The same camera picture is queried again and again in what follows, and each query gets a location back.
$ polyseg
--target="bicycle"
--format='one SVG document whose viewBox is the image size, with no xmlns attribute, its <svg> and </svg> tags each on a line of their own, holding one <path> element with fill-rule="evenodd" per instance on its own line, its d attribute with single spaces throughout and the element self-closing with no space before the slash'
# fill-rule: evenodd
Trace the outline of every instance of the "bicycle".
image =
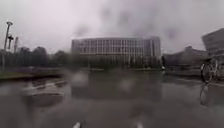
<svg viewBox="0 0 224 128">
<path fill-rule="evenodd" d="M 223 63 L 218 59 L 212 62 L 212 59 L 207 59 L 201 66 L 202 81 L 208 84 L 213 78 L 219 79 L 223 70 Z"/>
</svg>

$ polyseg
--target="large white building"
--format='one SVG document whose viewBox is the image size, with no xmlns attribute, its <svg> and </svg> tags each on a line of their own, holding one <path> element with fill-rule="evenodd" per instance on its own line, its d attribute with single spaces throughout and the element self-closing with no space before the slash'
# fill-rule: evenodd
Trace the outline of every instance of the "large white building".
<svg viewBox="0 0 224 128">
<path fill-rule="evenodd" d="M 72 52 L 112 60 L 160 59 L 160 38 L 86 38 L 72 40 Z"/>
<path fill-rule="evenodd" d="M 224 28 L 204 35 L 202 40 L 210 56 L 224 56 Z"/>
</svg>

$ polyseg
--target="pavement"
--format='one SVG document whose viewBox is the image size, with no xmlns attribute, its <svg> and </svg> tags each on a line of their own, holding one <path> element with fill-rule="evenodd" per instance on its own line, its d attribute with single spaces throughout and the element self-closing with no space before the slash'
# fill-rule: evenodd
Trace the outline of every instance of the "pavement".
<svg viewBox="0 0 224 128">
<path fill-rule="evenodd" d="M 207 103 L 201 104 L 199 93 L 203 83 L 198 80 L 163 76 L 160 72 L 82 75 L 85 81 L 77 78 L 76 82 L 59 89 L 67 97 L 63 102 L 33 109 L 34 121 L 30 125 L 35 128 L 72 128 L 82 122 L 83 128 L 224 127 L 223 86 L 211 84 L 203 97 Z M 26 116 L 24 114 L 24 120 L 31 119 Z"/>
</svg>

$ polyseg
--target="tree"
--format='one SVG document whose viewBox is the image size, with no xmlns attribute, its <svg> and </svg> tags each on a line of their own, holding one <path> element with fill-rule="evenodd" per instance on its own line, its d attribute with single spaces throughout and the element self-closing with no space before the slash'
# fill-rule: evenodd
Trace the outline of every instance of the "tree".
<svg viewBox="0 0 224 128">
<path fill-rule="evenodd" d="M 37 47 L 32 52 L 32 65 L 45 67 L 49 63 L 49 58 L 44 47 Z"/>
<path fill-rule="evenodd" d="M 59 50 L 53 56 L 53 62 L 56 66 L 66 66 L 68 64 L 68 54 Z"/>
</svg>

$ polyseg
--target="building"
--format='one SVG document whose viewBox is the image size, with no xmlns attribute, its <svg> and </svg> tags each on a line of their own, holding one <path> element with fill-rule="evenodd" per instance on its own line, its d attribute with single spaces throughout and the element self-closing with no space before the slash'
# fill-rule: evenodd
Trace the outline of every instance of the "building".
<svg viewBox="0 0 224 128">
<path fill-rule="evenodd" d="M 208 54 L 212 57 L 224 55 L 224 28 L 202 37 Z"/>
<path fill-rule="evenodd" d="M 203 61 L 208 57 L 206 51 L 193 49 L 191 46 L 186 47 L 183 51 L 174 54 L 164 55 L 165 65 L 172 66 L 201 66 Z"/>
<path fill-rule="evenodd" d="M 130 62 L 160 60 L 160 38 L 87 38 L 72 40 L 72 52 L 88 59 Z"/>
</svg>

